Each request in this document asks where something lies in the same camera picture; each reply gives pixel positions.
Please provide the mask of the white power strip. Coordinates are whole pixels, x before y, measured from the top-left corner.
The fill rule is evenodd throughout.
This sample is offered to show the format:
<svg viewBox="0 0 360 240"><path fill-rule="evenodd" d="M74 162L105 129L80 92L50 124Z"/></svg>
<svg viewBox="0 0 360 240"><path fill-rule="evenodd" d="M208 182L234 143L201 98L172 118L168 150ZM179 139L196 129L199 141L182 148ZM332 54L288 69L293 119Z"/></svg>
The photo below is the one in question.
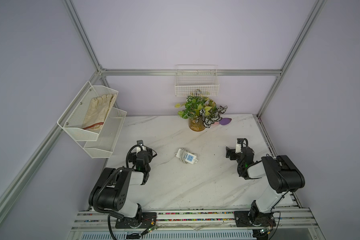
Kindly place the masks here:
<svg viewBox="0 0 360 240"><path fill-rule="evenodd" d="M196 164L198 162L197 156L187 151L185 148L180 148L176 157L180 159L184 164Z"/></svg>

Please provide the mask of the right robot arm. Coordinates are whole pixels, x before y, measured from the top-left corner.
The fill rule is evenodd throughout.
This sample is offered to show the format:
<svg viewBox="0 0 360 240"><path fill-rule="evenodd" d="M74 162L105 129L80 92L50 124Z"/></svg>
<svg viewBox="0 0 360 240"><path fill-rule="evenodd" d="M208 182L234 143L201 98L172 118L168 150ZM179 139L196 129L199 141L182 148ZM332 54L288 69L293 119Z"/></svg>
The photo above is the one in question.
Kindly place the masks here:
<svg viewBox="0 0 360 240"><path fill-rule="evenodd" d="M226 158L236 161L239 177L245 180L266 178L268 185L261 196L251 203L249 211L235 211L237 227L265 227L277 225L274 209L288 193L305 186L303 174L286 155L264 156L254 161L255 152L246 144L237 144L235 149L226 147Z"/></svg>

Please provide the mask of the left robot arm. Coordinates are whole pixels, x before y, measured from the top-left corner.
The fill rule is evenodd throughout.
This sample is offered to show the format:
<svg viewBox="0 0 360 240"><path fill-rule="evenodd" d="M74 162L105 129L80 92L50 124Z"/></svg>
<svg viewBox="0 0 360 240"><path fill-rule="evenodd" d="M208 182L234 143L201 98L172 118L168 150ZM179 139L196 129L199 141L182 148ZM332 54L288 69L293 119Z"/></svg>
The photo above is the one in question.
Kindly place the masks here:
<svg viewBox="0 0 360 240"><path fill-rule="evenodd" d="M150 176L150 163L157 153L137 141L126 156L126 166L104 168L89 196L89 205L97 213L115 219L112 228L152 228L156 225L156 213L144 213L138 203L128 199L130 186L143 186Z"/></svg>

